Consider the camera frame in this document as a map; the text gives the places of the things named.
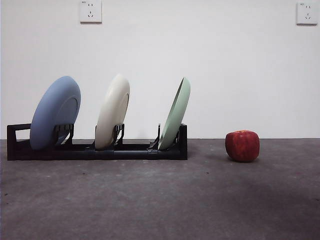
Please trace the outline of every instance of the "gray floor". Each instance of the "gray floor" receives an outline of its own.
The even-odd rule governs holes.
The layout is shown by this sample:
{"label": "gray floor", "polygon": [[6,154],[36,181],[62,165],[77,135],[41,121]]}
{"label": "gray floor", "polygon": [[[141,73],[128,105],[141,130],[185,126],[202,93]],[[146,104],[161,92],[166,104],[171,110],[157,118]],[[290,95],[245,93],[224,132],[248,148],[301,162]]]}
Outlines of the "gray floor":
{"label": "gray floor", "polygon": [[320,139],[262,139],[253,163],[222,139],[189,159],[7,161],[2,240],[319,240]]}

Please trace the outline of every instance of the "white plate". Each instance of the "white plate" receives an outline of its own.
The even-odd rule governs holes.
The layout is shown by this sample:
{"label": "white plate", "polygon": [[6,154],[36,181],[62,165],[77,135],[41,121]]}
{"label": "white plate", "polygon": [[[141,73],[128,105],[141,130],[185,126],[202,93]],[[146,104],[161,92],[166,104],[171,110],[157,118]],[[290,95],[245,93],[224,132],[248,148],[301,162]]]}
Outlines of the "white plate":
{"label": "white plate", "polygon": [[114,140],[115,125],[123,124],[130,97],[130,85],[121,74],[115,76],[104,97],[95,130],[95,148],[107,148]]}

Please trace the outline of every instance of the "wall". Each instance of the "wall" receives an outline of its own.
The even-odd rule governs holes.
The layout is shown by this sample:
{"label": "wall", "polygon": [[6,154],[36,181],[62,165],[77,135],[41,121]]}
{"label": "wall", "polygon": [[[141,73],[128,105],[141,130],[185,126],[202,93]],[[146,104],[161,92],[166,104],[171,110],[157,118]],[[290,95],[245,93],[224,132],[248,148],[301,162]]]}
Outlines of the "wall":
{"label": "wall", "polygon": [[131,85],[126,138],[156,137],[183,76],[189,138],[320,137],[320,26],[296,26],[295,1],[103,0],[102,24],[80,24],[79,3],[1,1],[2,139],[65,75],[82,94],[74,137],[92,139],[117,73]]}
{"label": "wall", "polygon": [[[1,26],[1,0],[0,0],[0,26]],[[1,57],[0,57],[0,83],[1,83]],[[1,109],[2,109],[2,105],[1,105],[1,85],[2,84],[0,84],[0,116],[2,116],[2,114],[1,114]],[[2,117],[0,117],[0,136],[2,136],[1,135],[1,131],[2,131],[2,125],[1,125],[1,119],[2,119]]]}

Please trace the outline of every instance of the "apple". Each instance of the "apple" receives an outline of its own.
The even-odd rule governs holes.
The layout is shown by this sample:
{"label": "apple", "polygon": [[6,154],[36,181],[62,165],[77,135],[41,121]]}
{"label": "apple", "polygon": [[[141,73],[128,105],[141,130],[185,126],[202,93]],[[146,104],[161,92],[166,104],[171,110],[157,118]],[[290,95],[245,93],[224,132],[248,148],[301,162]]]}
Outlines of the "apple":
{"label": "apple", "polygon": [[225,136],[225,150],[233,160],[249,163],[259,156],[260,140],[254,131],[230,132]]}

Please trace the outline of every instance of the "electrical outlet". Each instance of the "electrical outlet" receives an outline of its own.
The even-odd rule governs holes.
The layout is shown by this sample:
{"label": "electrical outlet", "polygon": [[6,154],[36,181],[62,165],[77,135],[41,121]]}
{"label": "electrical outlet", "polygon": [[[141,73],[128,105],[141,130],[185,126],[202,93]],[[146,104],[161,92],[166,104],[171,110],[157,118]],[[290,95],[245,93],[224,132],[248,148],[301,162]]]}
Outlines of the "electrical outlet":
{"label": "electrical outlet", "polygon": [[101,0],[82,0],[80,2],[80,23],[102,23]]}
{"label": "electrical outlet", "polygon": [[298,2],[296,4],[296,24],[318,24],[319,5],[316,2]]}

